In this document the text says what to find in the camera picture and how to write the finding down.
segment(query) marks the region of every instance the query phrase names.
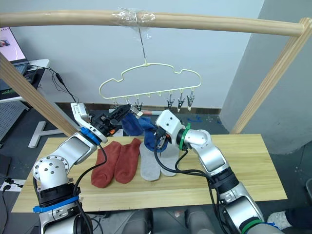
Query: laptop screen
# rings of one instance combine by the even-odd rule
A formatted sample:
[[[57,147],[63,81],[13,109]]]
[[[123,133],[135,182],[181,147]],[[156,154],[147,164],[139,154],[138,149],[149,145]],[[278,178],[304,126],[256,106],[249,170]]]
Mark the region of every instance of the laptop screen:
[[[0,28],[0,52],[11,63],[27,61],[10,28]]]

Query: plastic wrap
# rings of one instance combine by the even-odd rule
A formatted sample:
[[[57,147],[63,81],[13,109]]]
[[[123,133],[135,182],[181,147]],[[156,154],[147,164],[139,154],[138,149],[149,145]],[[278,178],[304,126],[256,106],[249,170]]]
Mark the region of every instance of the plastic wrap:
[[[150,39],[151,36],[147,33],[148,25],[155,20],[155,14],[148,11],[137,10],[134,8],[119,8],[118,13],[112,15],[116,18],[114,23],[121,26],[131,27],[136,35],[136,39],[139,39],[139,33],[145,39]]]

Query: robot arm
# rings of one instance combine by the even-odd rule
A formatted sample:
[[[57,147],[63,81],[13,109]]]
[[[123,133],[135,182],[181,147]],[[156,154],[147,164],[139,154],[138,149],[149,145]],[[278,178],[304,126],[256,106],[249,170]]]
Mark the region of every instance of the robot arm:
[[[232,234],[280,234],[278,228],[264,223],[263,215],[245,186],[238,181],[222,152],[205,130],[183,126],[169,110],[161,113],[156,125],[170,136],[180,150],[192,149],[202,164],[207,179],[218,193],[222,212]]]
[[[75,120],[82,126],[79,133],[74,133],[53,153],[39,159],[33,167],[34,186],[39,206],[41,234],[88,234],[88,228],[81,210],[77,205],[79,187],[67,175],[70,169],[82,163],[101,142],[106,143],[108,136],[117,130],[117,124],[130,112],[140,117],[142,112],[131,105],[118,107],[108,115],[90,119],[83,103],[72,103]]]

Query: green ring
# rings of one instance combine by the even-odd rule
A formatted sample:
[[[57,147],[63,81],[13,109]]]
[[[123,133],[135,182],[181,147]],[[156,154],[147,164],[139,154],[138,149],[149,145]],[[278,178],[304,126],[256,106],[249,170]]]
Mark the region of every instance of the green ring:
[[[183,149],[184,138],[185,138],[187,132],[190,130],[190,128],[191,128],[191,124],[190,124],[190,123],[187,123],[186,129],[184,130],[184,132],[183,132],[183,134],[182,134],[181,141],[180,141],[180,144],[179,144],[179,149],[180,149],[180,150]]]
[[[262,221],[260,219],[256,219],[256,220],[251,221],[250,223],[246,224],[244,226],[244,228],[242,229],[242,234],[244,234],[249,228],[251,228],[252,226],[254,226],[257,223],[262,223]]]

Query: wooden rod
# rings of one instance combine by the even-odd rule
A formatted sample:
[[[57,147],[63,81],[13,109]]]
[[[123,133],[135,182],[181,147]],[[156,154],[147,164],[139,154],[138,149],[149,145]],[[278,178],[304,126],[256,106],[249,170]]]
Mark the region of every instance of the wooden rod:
[[[1,53],[0,78],[68,137],[77,131]]]
[[[11,12],[0,14],[0,27],[41,25],[125,25],[136,26],[133,15],[120,16],[119,11],[105,10],[57,10],[36,12]],[[304,26],[264,19],[220,17],[173,13],[137,13],[138,24],[156,28],[181,28],[245,33],[262,33],[284,36],[300,36]]]
[[[249,120],[253,117],[271,90],[276,86],[279,79],[284,75],[289,65],[296,58],[297,54],[311,36],[312,19],[302,18],[300,23],[305,26],[304,33],[298,38],[290,38],[288,40],[275,64],[264,78],[252,99],[246,106],[245,110],[239,117],[235,126],[231,130],[231,134],[238,134],[244,129]]]

